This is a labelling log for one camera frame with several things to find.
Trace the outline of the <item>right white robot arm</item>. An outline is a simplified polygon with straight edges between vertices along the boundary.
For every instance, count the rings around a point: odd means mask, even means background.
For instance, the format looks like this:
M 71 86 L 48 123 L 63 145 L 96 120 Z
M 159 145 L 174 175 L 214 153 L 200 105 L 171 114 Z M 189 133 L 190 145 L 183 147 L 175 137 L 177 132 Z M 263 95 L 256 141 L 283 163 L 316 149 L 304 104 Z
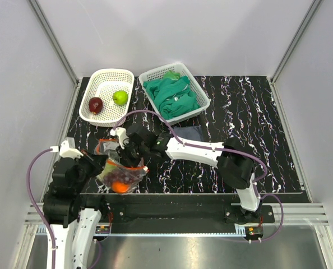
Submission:
M 208 143 L 176 138 L 172 134 L 154 134 L 134 124 L 127 129 L 118 127 L 113 132 L 119 142 L 118 153 L 122 163 L 136 166 L 147 157 L 167 160 L 187 160 L 215 168 L 224 183 L 234 188 L 240 206 L 229 209 L 226 218 L 236 224 L 257 222 L 262 215 L 262 202 L 256 186 L 255 162 L 222 142 Z

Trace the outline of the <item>green fake apple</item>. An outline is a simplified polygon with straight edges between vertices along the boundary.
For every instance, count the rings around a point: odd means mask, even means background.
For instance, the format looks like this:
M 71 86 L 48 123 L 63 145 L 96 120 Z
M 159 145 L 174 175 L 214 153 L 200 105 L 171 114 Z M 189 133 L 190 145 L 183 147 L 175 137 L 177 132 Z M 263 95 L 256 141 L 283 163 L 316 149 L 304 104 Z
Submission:
M 128 102 L 128 94 L 123 90 L 116 91 L 113 94 L 113 101 L 116 105 L 123 106 Z

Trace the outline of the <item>clear zip top bag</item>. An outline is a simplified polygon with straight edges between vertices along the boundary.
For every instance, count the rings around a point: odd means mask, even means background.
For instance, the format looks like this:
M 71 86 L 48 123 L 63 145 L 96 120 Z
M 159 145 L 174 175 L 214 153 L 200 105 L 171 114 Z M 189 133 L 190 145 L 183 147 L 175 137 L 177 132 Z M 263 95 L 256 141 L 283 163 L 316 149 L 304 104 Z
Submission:
M 149 172 L 149 169 L 147 166 L 144 165 L 144 160 L 141 159 L 140 163 L 135 167 L 135 168 L 131 168 L 131 167 L 127 167 L 122 165 L 119 161 L 120 158 L 117 156 L 117 146 L 119 145 L 118 141 L 116 139 L 113 138 L 108 138 L 108 139 L 100 139 L 99 143 L 97 144 L 94 153 L 96 155 L 108 155 L 108 161 L 107 162 L 113 162 L 115 163 L 115 165 L 117 166 L 116 171 L 119 172 L 124 172 L 124 173 L 130 173 L 132 174 L 134 177 L 138 177 L 139 180 L 130 186 L 130 190 L 128 193 L 132 193 L 137 185 L 139 184 L 140 181 L 142 181 L 143 177 Z M 108 185 L 106 185 L 103 182 L 103 178 L 100 175 L 97 175 L 96 178 L 103 183 L 109 190 L 112 191 L 111 187 L 109 187 Z

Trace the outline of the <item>dark red fake apple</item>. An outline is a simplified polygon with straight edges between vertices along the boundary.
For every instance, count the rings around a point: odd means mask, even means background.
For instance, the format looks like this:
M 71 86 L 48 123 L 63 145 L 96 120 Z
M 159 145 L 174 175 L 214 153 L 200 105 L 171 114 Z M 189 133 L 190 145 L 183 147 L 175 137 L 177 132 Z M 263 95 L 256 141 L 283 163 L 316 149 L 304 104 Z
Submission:
M 89 111 L 93 115 L 99 114 L 103 109 L 103 101 L 99 97 L 93 97 L 89 100 Z

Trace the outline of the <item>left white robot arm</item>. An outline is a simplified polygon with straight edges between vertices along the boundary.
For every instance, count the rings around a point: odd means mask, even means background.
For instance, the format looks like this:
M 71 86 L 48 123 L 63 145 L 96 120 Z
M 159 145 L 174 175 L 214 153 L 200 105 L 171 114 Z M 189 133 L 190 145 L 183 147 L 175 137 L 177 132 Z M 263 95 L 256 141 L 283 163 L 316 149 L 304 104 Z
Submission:
M 47 268 L 87 268 L 89 251 L 98 222 L 108 216 L 99 195 L 82 197 L 90 178 L 104 170 L 108 157 L 84 153 L 62 157 L 53 166 L 52 182 L 44 198 L 47 221 Z

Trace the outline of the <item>purple fake grapes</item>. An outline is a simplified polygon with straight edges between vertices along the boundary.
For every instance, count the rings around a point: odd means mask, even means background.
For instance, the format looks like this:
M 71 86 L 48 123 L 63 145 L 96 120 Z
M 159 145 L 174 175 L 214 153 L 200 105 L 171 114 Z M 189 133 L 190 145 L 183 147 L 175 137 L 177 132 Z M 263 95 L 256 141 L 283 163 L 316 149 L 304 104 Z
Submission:
M 103 182 L 111 187 L 116 183 L 122 183 L 124 185 L 131 185 L 139 180 L 138 177 L 134 177 L 130 173 L 124 173 L 119 171 L 112 171 L 107 175 L 103 176 Z

